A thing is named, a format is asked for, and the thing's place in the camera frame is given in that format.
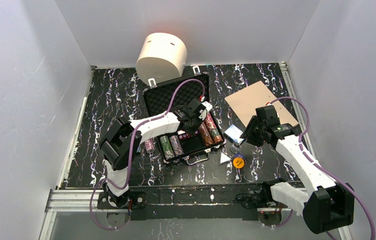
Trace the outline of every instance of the cardboard sheet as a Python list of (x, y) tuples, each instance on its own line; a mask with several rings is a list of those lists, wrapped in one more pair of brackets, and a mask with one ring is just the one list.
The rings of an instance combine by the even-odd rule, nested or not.
[[(261, 81), (225, 98), (244, 126), (247, 126), (251, 117), (256, 115), (256, 108), (263, 107), (275, 99), (273, 93)], [(291, 124), (293, 127), (298, 125), (294, 116), (279, 101), (274, 102), (273, 106), (279, 114), (281, 124)]]

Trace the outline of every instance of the poker chip case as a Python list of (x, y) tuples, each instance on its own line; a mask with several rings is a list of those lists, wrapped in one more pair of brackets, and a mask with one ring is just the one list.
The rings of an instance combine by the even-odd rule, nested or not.
[[(145, 100), (146, 108), (148, 111), (148, 115), (155, 116), (158, 114), (162, 114), (165, 112), (170, 104), (172, 95), (176, 88), (185, 80), (188, 79), (198, 79), (200, 80), (205, 86), (205, 101), (210, 101), (210, 93), (209, 93), (209, 74), (208, 72), (199, 72), (199, 70), (195, 74), (187, 75), (178, 77), (169, 81), (158, 83), (157, 85), (154, 82), (150, 82), (150, 87), (143, 91), (143, 97)], [(202, 87), (198, 82), (192, 81), (188, 82), (183, 85), (178, 93), (175, 96), (174, 102), (172, 107), (178, 105), (188, 105), (188, 103), (192, 99), (198, 99), (202, 94)], [(217, 130), (222, 137), (220, 142), (214, 142), (213, 144), (206, 145), (204, 140), (201, 138), (201, 134), (199, 131), (196, 131), (194, 135), (189, 135), (183, 131), (175, 132), (175, 133), (168, 133), (164, 135), (160, 135), (157, 137), (157, 144), (159, 146), (161, 155), (164, 158), (165, 163), (177, 163), (180, 160), (185, 160), (188, 165), (193, 165), (198, 162), (203, 162), (209, 159), (209, 152), (219, 149), (225, 144), (225, 139), (223, 137), (223, 133), (220, 130), (216, 119), (213, 116), (213, 111), (210, 111), (210, 115), (214, 124), (217, 126)], [(175, 155), (171, 158), (166, 158), (163, 150), (163, 146), (160, 142), (160, 138), (162, 136), (167, 136), (169, 139), (172, 136), (178, 136), (180, 145), (183, 149), (183, 154)]]

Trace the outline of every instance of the black foam lining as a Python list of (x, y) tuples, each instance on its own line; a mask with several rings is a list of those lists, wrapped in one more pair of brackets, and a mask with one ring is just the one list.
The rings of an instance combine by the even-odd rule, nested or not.
[(180, 140), (180, 144), (184, 153), (192, 153), (205, 147), (199, 134), (191, 138)]
[[(176, 88), (185, 80), (198, 79), (205, 86), (205, 100), (210, 100), (209, 94), (209, 78), (208, 73), (204, 72), (195, 76), (194, 74), (175, 78), (166, 82), (157, 84), (157, 87), (147, 89), (144, 91), (143, 96), (147, 106), (148, 115), (155, 116), (167, 110), (170, 100)], [(192, 99), (199, 99), (202, 94), (202, 87), (198, 82), (188, 82), (183, 85), (177, 92), (173, 106), (188, 105)]]

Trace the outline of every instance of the poker chip stack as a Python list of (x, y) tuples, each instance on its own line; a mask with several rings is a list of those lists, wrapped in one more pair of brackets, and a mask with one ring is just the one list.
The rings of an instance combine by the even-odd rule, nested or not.
[(169, 137), (167, 136), (160, 137), (160, 142), (161, 142), (161, 146), (163, 147), (164, 158), (166, 159), (174, 158), (175, 156), (174, 156), (174, 152), (173, 152)]
[(211, 114), (208, 113), (207, 117), (204, 120), (205, 126), (207, 126), (208, 131), (210, 132), (211, 138), (213, 139), (213, 142), (219, 143), (223, 141), (222, 136), (219, 133), (219, 130), (217, 130), (217, 126), (213, 121), (213, 118), (211, 117)]
[(154, 140), (152, 138), (150, 139), (147, 139), (145, 141), (145, 150), (148, 154), (151, 154), (154, 152), (155, 148), (154, 148)]
[(170, 137), (170, 143), (172, 144), (173, 151), (176, 156), (183, 154), (182, 145), (180, 144), (179, 138), (176, 135)]
[(205, 126), (204, 122), (200, 125), (200, 127), (198, 128), (198, 130), (200, 131), (200, 134), (201, 134), (202, 140), (205, 143), (205, 146), (212, 145), (213, 144), (213, 139), (211, 138), (211, 135), (208, 132), (207, 127)]

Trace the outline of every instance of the green poker chip stack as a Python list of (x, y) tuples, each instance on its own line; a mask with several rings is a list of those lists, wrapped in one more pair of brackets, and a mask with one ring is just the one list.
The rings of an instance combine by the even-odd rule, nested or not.
[(171, 159), (174, 158), (174, 152), (172, 149), (172, 145), (170, 143), (170, 140), (167, 136), (162, 136), (160, 137), (160, 143), (161, 146), (163, 147), (163, 152), (164, 152), (164, 158), (165, 159)]

